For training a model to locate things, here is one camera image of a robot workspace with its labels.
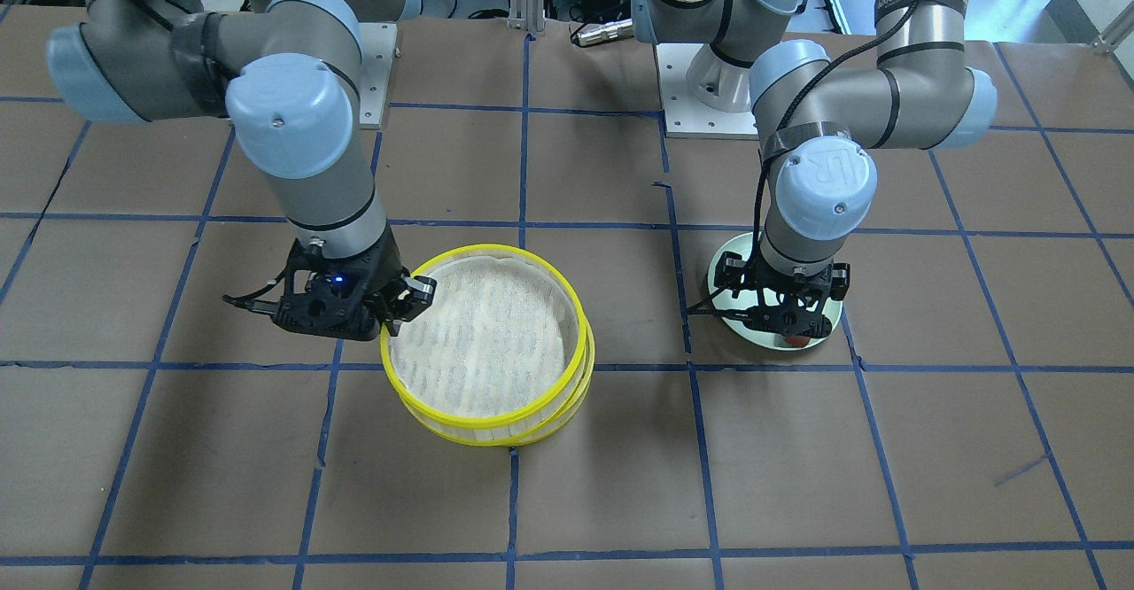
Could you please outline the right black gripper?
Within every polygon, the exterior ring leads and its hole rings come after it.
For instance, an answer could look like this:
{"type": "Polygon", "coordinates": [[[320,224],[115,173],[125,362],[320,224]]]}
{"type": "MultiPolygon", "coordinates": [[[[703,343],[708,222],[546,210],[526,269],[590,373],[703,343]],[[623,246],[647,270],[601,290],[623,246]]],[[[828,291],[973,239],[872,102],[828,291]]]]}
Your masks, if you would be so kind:
{"type": "Polygon", "coordinates": [[[391,229],[345,259],[324,258],[294,241],[271,322],[289,332],[355,342],[376,339],[382,327],[397,337],[401,323],[432,307],[437,288],[432,276],[409,276],[401,267],[391,229]]]}

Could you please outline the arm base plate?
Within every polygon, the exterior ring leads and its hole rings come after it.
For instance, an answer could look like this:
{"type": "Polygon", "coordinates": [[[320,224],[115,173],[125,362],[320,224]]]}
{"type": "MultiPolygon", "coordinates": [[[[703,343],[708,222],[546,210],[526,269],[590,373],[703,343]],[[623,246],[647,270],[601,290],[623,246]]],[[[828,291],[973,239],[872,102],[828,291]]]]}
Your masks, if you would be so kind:
{"type": "Polygon", "coordinates": [[[665,134],[688,140],[758,140],[747,66],[721,60],[706,43],[655,47],[665,134]]]}
{"type": "Polygon", "coordinates": [[[358,81],[361,128],[381,130],[386,125],[386,106],[390,94],[393,60],[400,54],[393,22],[361,22],[363,71],[358,81]]]}

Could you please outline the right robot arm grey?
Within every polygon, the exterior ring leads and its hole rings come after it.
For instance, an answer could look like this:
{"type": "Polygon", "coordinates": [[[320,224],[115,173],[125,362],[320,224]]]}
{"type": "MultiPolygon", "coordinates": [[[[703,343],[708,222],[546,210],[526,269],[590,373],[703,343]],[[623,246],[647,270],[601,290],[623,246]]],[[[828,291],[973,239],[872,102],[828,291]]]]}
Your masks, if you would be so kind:
{"type": "Polygon", "coordinates": [[[437,284],[412,276],[361,146],[361,24],[346,0],[266,0],[208,12],[201,0],[88,0],[88,20],[53,30],[46,66],[93,123],[197,117],[231,123],[276,193],[291,241],[281,287],[226,296],[290,332],[370,342],[428,310],[437,284]]]}

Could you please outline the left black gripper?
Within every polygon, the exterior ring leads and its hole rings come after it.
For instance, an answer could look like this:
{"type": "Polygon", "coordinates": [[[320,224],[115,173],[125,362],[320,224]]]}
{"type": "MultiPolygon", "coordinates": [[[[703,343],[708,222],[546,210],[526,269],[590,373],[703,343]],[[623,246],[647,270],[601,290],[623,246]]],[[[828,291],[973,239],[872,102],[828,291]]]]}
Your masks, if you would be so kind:
{"type": "Polygon", "coordinates": [[[730,300],[741,300],[738,307],[714,307],[714,315],[750,332],[826,339],[835,328],[835,317],[827,315],[826,307],[843,304],[849,289],[846,262],[829,263],[811,276],[801,268],[785,275],[760,255],[748,262],[734,252],[725,252],[714,263],[714,295],[726,292],[730,300]]]}

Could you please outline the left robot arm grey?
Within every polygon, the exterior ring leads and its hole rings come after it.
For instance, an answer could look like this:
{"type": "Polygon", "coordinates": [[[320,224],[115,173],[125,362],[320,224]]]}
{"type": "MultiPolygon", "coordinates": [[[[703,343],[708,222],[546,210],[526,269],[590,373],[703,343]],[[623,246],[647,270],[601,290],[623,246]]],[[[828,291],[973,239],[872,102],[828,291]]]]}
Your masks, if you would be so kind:
{"type": "Polygon", "coordinates": [[[872,153],[967,146],[988,130],[998,93],[967,65],[968,0],[874,0],[875,37],[831,58],[782,37],[802,0],[631,0],[641,42],[697,43],[706,106],[758,130],[753,226],[726,243],[691,315],[750,342],[805,347],[833,332],[850,289],[839,262],[874,202],[872,153]]]}

